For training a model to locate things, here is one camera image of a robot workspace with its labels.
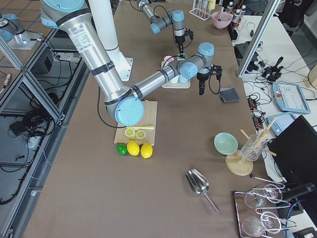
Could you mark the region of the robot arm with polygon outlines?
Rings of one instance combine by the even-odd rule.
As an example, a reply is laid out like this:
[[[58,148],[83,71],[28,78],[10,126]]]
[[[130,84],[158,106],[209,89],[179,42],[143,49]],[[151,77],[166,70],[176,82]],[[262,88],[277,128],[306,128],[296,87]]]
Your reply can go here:
[[[185,42],[185,16],[184,12],[179,9],[170,9],[166,12],[166,15],[160,17],[155,14],[150,4],[153,0],[138,0],[138,9],[147,17],[150,21],[150,27],[154,34],[160,33],[163,29],[168,26],[173,26],[175,43],[179,49],[179,53],[184,53],[183,44]]]
[[[189,80],[212,65],[214,46],[204,42],[191,58],[173,61],[128,87],[115,67],[116,63],[126,63],[126,60],[114,57],[104,47],[105,43],[117,39],[108,0],[42,0],[40,5],[42,24],[68,34],[103,91],[107,113],[121,125],[132,126],[142,119],[144,96],[178,75]]]

